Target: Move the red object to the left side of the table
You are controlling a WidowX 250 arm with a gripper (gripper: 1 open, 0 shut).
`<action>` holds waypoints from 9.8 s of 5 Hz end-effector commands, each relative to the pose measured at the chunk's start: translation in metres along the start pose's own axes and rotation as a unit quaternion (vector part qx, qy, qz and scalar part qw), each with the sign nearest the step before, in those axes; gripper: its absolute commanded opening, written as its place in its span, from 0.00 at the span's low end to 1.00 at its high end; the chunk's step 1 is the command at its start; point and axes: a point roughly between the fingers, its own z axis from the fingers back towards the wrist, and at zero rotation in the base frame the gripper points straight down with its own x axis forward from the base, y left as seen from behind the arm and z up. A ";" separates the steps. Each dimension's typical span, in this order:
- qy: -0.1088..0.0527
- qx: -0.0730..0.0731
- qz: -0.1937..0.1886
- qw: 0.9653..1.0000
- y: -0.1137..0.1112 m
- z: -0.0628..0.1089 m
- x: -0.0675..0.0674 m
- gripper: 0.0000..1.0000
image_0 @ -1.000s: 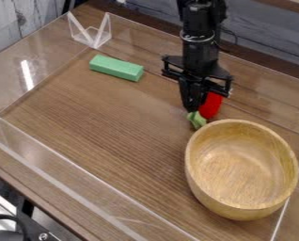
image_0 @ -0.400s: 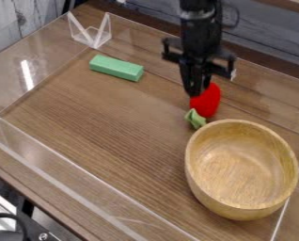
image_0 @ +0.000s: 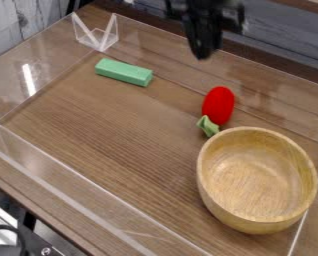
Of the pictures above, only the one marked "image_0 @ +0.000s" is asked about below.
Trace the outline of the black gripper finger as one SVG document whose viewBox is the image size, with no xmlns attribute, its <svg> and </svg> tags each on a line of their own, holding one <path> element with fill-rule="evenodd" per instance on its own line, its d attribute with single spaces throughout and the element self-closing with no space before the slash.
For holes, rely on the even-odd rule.
<svg viewBox="0 0 318 256">
<path fill-rule="evenodd" d="M 217 21 L 200 20 L 196 25 L 197 32 L 197 59 L 207 59 L 221 46 L 221 27 Z"/>
<path fill-rule="evenodd" d="M 188 16 L 183 17 L 183 27 L 184 27 L 185 37 L 188 39 L 191 51 L 195 55 L 197 55 L 200 45 L 199 45 L 199 40 L 196 36 L 195 25 Z"/>
</svg>

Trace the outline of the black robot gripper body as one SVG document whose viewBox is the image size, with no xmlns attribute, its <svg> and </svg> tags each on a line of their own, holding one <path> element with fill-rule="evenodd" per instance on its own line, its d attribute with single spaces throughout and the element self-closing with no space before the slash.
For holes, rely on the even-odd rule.
<svg viewBox="0 0 318 256">
<path fill-rule="evenodd" d="M 242 0 L 164 0 L 165 17 L 196 23 L 216 23 L 221 30 L 242 34 L 246 24 Z"/>
</svg>

